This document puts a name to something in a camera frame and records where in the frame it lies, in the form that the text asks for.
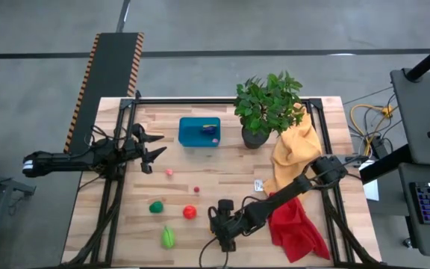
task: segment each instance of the concrete floor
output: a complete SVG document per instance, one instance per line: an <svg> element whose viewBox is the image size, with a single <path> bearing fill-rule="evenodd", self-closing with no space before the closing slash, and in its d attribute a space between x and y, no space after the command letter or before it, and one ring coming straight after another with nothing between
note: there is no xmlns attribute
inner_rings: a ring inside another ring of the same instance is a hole
<svg viewBox="0 0 430 269"><path fill-rule="evenodd" d="M115 31L121 6L122 0L0 0L0 53L87 52L96 33ZM124 31L145 32L144 51L430 48L430 0L132 0ZM302 95L347 102L390 86L392 69L424 57L142 59L137 87L144 96L233 96L234 85L247 77L288 70L304 84ZM37 149L62 150L86 62L0 60L0 174L37 185L31 200L6 217L0 268L60 261L79 174L26 179L21 160ZM345 111L359 103L385 105L391 95L368 96ZM363 113L355 115L359 123ZM404 145L402 124L387 137L394 148ZM359 141L353 143L357 149ZM430 268L430 257L400 244L408 236L403 217L372 217L385 262Z"/></svg>

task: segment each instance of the wooden table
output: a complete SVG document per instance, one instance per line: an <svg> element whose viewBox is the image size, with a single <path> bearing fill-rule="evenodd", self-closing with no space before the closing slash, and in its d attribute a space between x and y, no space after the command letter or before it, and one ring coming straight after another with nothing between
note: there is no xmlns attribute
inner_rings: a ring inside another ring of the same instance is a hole
<svg viewBox="0 0 430 269"><path fill-rule="evenodd" d="M333 153L353 153L341 98L321 98ZM115 126L119 101L120 98L101 99L96 125L108 134ZM220 145L217 148L182 147L178 142L181 117L219 117L222 125ZM260 149L247 149L243 145L240 121L234 116L233 105L138 105L135 122L141 123L148 133L165 136L163 140L148 144L149 150L161 146L167 146L167 150L152 165L153 174L140 172L140 160L128 163L112 265L198 267L200 250L213 237L208 229L208 207L216 206L220 199L231 199L237 210L247 195L264 197L264 194L254 192L253 181L272 177L270 156L277 134L272 133ZM167 168L174 170L173 176L165 174ZM96 176L95 173L84 173L81 184ZM63 262L81 249L96 228L103 185L104 181L98 180L78 193ZM193 192L195 186L200 187L198 194ZM381 260L361 182L346 177L341 181L340 189L349 228L370 255ZM164 211L151 214L149 205L157 200L163 202ZM186 220L182 215L183 208L189 204L197 207L194 220ZM329 246L320 193L310 192L303 206ZM176 243L171 250L161 247L161 233L165 226L175 231ZM103 238L102 253L105 252L104 240L107 239ZM337 241L342 260L345 260L339 230ZM267 226L249 237L237 237L236 242L237 252L230 253L228 266L332 265L332 261L314 254L290 264L283 249L272 245ZM225 254L217 242L206 249L202 260L204 266L222 265L224 261Z"/></svg>

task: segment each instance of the red toy tomato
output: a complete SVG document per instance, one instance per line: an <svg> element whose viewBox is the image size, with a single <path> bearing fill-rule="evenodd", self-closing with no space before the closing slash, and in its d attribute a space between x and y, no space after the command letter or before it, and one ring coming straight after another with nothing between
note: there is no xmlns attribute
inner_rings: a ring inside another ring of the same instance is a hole
<svg viewBox="0 0 430 269"><path fill-rule="evenodd" d="M184 217L188 220L193 219L197 216L197 208L193 205L187 205L184 208Z"/></svg>

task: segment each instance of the small card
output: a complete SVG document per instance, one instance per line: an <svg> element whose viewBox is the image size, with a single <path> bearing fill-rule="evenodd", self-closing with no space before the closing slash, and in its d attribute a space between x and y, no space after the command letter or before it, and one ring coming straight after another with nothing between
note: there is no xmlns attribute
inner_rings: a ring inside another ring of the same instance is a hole
<svg viewBox="0 0 430 269"><path fill-rule="evenodd" d="M263 191L263 181L261 179L255 179L255 191Z"/></svg>

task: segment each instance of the blue container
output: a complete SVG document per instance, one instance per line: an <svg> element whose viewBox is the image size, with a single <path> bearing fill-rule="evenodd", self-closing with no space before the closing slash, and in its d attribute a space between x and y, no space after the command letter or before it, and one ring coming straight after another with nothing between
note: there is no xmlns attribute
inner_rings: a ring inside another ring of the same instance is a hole
<svg viewBox="0 0 430 269"><path fill-rule="evenodd" d="M220 118L183 117L178 125L178 142L182 146L218 146L220 143Z"/></svg>

